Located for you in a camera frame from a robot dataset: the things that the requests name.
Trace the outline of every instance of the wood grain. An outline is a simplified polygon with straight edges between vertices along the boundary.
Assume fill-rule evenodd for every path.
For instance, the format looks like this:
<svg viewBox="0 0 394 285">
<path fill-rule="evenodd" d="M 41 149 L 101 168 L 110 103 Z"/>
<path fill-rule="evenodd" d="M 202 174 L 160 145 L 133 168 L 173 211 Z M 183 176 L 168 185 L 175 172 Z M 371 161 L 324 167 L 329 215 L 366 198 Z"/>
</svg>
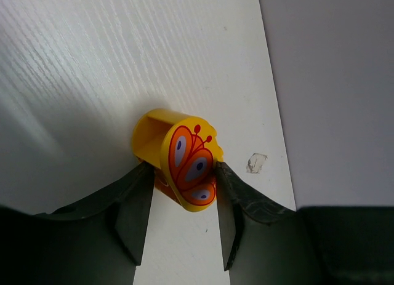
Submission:
<svg viewBox="0 0 394 285">
<path fill-rule="evenodd" d="M 0 0 L 0 28 L 1 204 L 50 212 L 120 178 L 135 123 L 166 107 L 207 119 L 239 176 L 294 208 L 258 0 Z M 228 284 L 215 206 L 155 192 L 135 284 Z"/>
</svg>

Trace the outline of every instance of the white wooden surface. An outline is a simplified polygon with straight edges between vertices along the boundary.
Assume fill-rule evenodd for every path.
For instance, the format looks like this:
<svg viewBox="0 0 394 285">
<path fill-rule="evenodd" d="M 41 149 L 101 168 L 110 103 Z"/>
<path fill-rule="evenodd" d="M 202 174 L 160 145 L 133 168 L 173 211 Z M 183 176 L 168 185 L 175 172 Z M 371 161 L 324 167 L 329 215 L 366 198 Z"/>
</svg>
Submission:
<svg viewBox="0 0 394 285">
<path fill-rule="evenodd" d="M 1 204 L 51 212 L 120 178 L 136 121 L 168 107 L 207 119 L 241 178 L 294 208 L 258 0 L 0 0 L 0 28 Z M 155 192 L 135 284 L 228 283 L 215 206 Z"/>
</svg>

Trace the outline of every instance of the yellow plastic object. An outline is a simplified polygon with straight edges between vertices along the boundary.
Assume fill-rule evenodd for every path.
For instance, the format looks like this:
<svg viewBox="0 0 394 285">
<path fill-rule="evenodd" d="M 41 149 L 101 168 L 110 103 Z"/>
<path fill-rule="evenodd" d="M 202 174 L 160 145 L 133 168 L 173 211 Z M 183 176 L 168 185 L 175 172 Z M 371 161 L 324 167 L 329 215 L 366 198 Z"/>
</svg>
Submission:
<svg viewBox="0 0 394 285">
<path fill-rule="evenodd" d="M 188 211 L 216 199 L 213 168 L 223 161 L 216 130 L 204 119 L 166 109 L 145 114 L 137 123 L 132 151 L 156 168 L 155 187 Z"/>
</svg>

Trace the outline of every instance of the orange butterfly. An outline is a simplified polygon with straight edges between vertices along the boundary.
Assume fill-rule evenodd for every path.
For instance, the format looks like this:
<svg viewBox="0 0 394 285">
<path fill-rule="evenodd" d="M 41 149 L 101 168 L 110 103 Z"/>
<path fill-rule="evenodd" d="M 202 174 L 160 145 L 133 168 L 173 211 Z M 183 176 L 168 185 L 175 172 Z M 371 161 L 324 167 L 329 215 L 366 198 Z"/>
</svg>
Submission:
<svg viewBox="0 0 394 285">
<path fill-rule="evenodd" d="M 207 206 L 215 200 L 215 176 L 212 172 L 214 158 L 205 143 L 212 140 L 208 135 L 205 141 L 198 133 L 200 125 L 194 128 L 194 134 L 188 127 L 179 126 L 171 137 L 168 166 L 171 179 L 182 198 L 195 206 Z M 160 172 L 156 172 L 155 185 L 163 193 L 179 203 L 175 193 Z"/>
</svg>

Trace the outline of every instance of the scratch mark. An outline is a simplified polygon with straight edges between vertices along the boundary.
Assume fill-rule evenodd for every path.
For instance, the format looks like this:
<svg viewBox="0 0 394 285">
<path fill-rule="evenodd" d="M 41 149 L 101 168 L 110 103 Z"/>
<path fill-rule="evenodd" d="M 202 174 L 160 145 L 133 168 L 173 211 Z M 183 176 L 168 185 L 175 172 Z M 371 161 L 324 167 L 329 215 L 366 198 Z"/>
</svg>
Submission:
<svg viewBox="0 0 394 285">
<path fill-rule="evenodd" d="M 261 169 L 263 168 L 263 164 L 267 159 L 268 159 L 267 155 L 254 153 L 247 162 L 246 172 L 253 174 L 260 173 Z"/>
</svg>

